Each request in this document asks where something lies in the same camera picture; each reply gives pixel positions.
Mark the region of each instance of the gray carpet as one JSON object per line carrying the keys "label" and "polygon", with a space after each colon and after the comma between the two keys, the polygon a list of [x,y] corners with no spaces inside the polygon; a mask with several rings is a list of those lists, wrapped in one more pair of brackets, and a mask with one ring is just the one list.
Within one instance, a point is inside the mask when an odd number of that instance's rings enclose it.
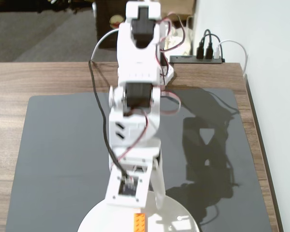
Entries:
{"label": "gray carpet", "polygon": [[[90,8],[0,13],[0,62],[88,61],[96,43]],[[116,61],[116,50],[99,49],[95,61]]]}

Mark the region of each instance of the black mat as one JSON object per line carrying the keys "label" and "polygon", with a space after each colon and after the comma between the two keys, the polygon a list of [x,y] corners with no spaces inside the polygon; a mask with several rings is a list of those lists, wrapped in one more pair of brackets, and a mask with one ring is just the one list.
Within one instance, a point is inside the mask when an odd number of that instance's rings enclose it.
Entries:
{"label": "black mat", "polygon": [[[167,195],[204,232],[271,231],[245,130],[228,89],[177,91],[161,116]],[[108,113],[108,96],[100,93]],[[175,106],[163,100],[163,107]],[[32,97],[13,183],[7,232],[76,232],[104,199],[108,156],[92,93]]]}

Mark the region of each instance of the white cable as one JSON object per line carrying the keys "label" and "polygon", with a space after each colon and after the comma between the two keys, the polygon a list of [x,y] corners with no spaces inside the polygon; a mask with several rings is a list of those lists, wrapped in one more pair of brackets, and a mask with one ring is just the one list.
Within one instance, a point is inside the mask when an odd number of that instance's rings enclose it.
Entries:
{"label": "white cable", "polygon": [[[190,18],[193,18],[193,15],[189,15],[186,19],[186,31],[187,31],[187,33],[189,33],[189,30],[191,30],[189,27],[189,19]],[[189,38],[190,38],[190,40],[192,40],[192,30],[191,30],[191,33],[189,33]]]}
{"label": "white cable", "polygon": [[117,31],[119,31],[119,28],[117,28],[117,29],[114,29],[114,30],[111,30],[111,31],[109,31],[108,33],[106,33],[105,35],[103,35],[103,37],[97,42],[97,45],[95,46],[95,49],[93,49],[93,52],[92,52],[92,55],[91,55],[91,61],[93,61],[93,58],[94,58],[94,56],[95,56],[95,54],[96,54],[96,52],[97,52],[97,50],[98,50],[98,47],[99,47],[99,45],[102,43],[102,41],[107,37],[107,36],[109,36],[110,34],[113,34],[113,33],[115,33],[115,32],[117,32]]}
{"label": "white cable", "polygon": [[248,61],[248,54],[247,54],[247,51],[245,49],[245,47],[237,42],[237,41],[234,41],[234,40],[223,40],[221,41],[220,43],[218,43],[216,49],[215,49],[215,55],[214,55],[214,59],[219,59],[219,56],[220,56],[220,50],[219,50],[219,46],[224,43],[224,42],[233,42],[233,43],[236,43],[238,45],[240,45],[242,47],[242,49],[244,50],[245,52],[245,64],[244,64],[244,68],[243,68],[243,77],[245,77],[245,73],[246,73],[246,66],[247,66],[247,61]]}

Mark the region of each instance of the white wall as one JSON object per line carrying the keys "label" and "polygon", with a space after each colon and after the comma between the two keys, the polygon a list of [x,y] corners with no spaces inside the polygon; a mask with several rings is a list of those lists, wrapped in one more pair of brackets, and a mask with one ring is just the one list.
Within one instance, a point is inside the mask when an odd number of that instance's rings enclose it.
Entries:
{"label": "white wall", "polygon": [[[247,49],[246,73],[284,231],[290,232],[290,0],[197,0],[194,25],[194,50],[206,28]],[[222,46],[226,61],[243,67],[241,47]]]}

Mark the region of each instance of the plug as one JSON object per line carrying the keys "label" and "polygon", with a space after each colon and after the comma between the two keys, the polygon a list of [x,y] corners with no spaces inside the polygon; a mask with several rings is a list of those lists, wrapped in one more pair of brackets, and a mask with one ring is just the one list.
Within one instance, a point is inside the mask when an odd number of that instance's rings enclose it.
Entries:
{"label": "plug", "polygon": [[201,41],[199,42],[199,46],[197,48],[197,59],[204,58],[204,43]]}
{"label": "plug", "polygon": [[219,59],[219,57],[220,57],[220,50],[219,50],[219,46],[217,46],[215,49],[214,59]]}
{"label": "plug", "polygon": [[213,58],[213,43],[208,43],[208,47],[206,49],[206,53],[205,53],[205,59],[212,59]]}

